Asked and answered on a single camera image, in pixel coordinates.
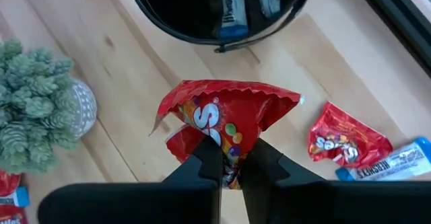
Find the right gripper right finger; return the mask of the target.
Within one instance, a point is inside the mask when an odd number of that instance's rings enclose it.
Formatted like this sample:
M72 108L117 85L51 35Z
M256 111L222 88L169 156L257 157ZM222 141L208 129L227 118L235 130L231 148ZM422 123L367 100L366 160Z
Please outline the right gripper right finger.
M326 180L262 139L240 185L250 224L431 224L431 182Z

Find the black plastic bucket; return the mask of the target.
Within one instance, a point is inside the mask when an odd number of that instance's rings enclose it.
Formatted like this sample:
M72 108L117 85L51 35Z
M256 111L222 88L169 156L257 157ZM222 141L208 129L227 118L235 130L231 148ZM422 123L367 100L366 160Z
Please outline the black plastic bucket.
M281 9L266 18L259 0L245 0L248 34L220 38L222 0L135 0L143 14L159 29L192 44L212 45L216 53L258 43L294 20L307 0L281 0Z

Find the artificial succulent in grey pot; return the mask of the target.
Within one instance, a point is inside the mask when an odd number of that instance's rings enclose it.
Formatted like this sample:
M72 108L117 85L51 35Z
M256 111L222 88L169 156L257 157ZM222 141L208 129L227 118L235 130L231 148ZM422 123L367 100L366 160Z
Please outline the artificial succulent in grey pot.
M55 148L75 149L92 128L94 94L72 69L48 49L0 42L0 170L45 173L57 162Z

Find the black table edge rail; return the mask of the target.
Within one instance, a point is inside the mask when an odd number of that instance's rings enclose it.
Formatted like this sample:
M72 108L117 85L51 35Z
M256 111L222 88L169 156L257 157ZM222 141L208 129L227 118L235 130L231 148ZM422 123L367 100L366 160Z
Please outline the black table edge rail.
M431 22L412 0L366 0L431 78Z

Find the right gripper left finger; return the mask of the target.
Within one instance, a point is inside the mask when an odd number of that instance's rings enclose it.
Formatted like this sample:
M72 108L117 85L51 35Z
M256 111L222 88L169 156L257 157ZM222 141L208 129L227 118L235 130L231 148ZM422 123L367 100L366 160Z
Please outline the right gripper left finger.
M70 184L38 206L40 224L219 224L222 150L205 137L162 182Z

